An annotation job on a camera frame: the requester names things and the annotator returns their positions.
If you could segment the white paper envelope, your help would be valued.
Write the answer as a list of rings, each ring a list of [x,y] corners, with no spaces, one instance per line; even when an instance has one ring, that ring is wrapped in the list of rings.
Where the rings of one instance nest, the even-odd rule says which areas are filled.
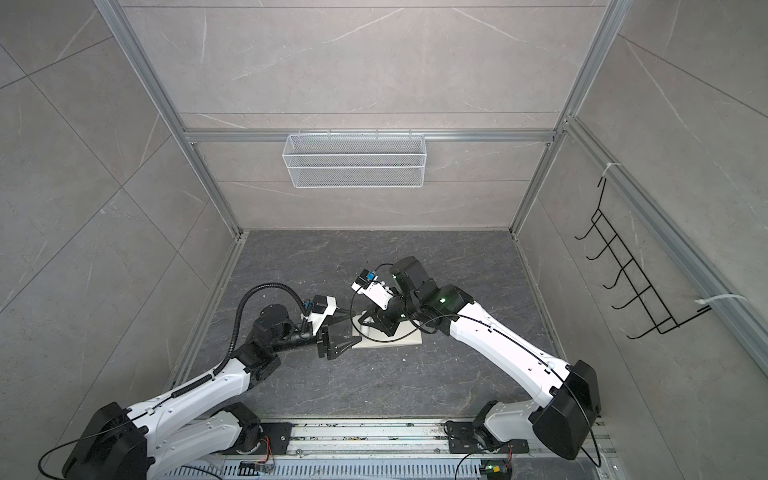
[[[422,332],[408,321],[400,323],[395,334],[389,337],[375,328],[362,325],[359,319],[360,315],[353,318],[352,335],[360,337],[361,341],[355,344],[353,349],[394,348],[422,344]]]

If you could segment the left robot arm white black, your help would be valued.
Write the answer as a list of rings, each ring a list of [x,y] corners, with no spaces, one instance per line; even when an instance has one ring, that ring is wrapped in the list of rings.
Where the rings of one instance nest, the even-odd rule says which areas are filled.
[[[63,477],[157,479],[211,453],[257,450],[261,421],[235,397],[268,378],[281,351],[317,345],[326,358],[338,355],[326,327],[348,317],[348,310],[324,296],[309,304],[298,323],[283,305],[265,307],[222,364],[130,407],[112,402],[100,408],[65,461]]]

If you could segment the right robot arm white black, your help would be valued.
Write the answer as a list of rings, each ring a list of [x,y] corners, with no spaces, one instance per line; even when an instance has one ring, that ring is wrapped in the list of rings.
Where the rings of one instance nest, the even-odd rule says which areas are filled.
[[[479,352],[530,396],[528,402],[490,401],[481,409],[472,422],[472,437],[481,448],[493,451],[534,435],[563,459],[578,456],[601,413],[593,367],[535,347],[461,288],[438,285],[413,256],[391,265],[389,275],[391,285],[369,270],[352,283],[354,294],[372,303],[360,324],[388,337],[403,322],[439,331]]]

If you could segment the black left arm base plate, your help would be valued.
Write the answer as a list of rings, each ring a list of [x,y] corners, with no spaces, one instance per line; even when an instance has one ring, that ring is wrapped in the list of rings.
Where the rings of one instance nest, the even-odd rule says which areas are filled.
[[[290,422],[261,423],[253,433],[247,433],[246,439],[236,451],[240,455],[267,456],[286,455],[291,439],[293,424]]]

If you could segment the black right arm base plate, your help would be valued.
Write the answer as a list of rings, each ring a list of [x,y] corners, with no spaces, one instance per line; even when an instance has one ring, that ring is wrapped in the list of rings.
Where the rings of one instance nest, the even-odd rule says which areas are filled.
[[[475,427],[472,422],[446,421],[443,431],[448,439],[452,454],[497,453],[527,454],[530,452],[528,441],[512,439],[500,441],[483,427]]]

